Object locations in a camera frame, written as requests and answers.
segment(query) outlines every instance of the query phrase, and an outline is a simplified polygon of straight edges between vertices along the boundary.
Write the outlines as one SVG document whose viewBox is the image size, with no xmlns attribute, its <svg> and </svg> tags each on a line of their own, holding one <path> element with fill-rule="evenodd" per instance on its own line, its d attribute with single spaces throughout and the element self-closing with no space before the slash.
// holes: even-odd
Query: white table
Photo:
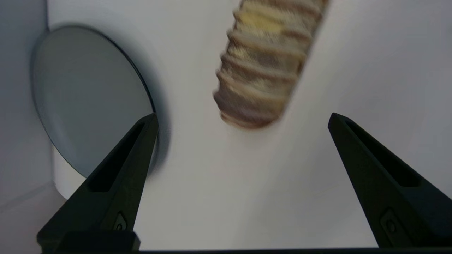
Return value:
<svg viewBox="0 0 452 254">
<path fill-rule="evenodd" d="M 142 249 L 376 246 L 327 130 L 346 115 L 452 196 L 450 1 L 333 1 L 280 122 L 226 125 L 212 98 L 238 0 L 49 0 L 49 26 L 93 26 L 136 63 L 163 143 Z"/>
</svg>

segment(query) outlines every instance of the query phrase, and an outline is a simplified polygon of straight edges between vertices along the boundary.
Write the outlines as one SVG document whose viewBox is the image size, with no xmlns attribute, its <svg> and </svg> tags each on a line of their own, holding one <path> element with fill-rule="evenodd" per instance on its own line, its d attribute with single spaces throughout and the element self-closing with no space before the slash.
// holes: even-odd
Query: blurry bread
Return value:
<svg viewBox="0 0 452 254">
<path fill-rule="evenodd" d="M 214 99 L 232 125 L 264 127 L 283 114 L 327 0 L 243 0 L 217 72 Z"/>
</svg>

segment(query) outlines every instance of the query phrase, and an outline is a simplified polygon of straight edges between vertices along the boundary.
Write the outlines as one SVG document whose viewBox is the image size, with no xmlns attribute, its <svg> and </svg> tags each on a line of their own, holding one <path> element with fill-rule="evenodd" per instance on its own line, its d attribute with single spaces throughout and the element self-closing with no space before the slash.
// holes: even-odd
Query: white backdrop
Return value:
<svg viewBox="0 0 452 254">
<path fill-rule="evenodd" d="M 30 84 L 45 0 L 0 1 L 0 252 L 40 253 L 36 234 L 64 203 L 52 183 L 51 142 Z"/>
<path fill-rule="evenodd" d="M 238 4 L 48 2 L 51 28 L 81 23 L 116 41 L 156 102 L 142 249 L 376 246 L 327 130 L 332 112 L 452 196 L 452 2 L 332 1 L 284 117 L 255 132 L 224 124 L 212 98 Z"/>
</svg>

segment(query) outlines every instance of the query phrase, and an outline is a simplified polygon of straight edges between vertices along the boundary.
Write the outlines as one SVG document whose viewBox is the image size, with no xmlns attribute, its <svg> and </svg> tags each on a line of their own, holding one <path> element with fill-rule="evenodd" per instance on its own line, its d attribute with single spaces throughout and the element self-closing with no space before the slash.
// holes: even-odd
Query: baguette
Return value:
<svg viewBox="0 0 452 254">
<path fill-rule="evenodd" d="M 327 0 L 242 0 L 217 71 L 221 118 L 256 129 L 281 117 Z"/>
</svg>

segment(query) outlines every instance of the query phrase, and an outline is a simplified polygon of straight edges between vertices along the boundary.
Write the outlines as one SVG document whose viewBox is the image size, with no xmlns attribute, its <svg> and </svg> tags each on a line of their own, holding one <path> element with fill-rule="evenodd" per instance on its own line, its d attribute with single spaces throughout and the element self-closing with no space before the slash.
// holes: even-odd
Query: bread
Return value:
<svg viewBox="0 0 452 254">
<path fill-rule="evenodd" d="M 217 71 L 221 118 L 264 127 L 284 112 L 327 0 L 242 0 Z"/>
</svg>

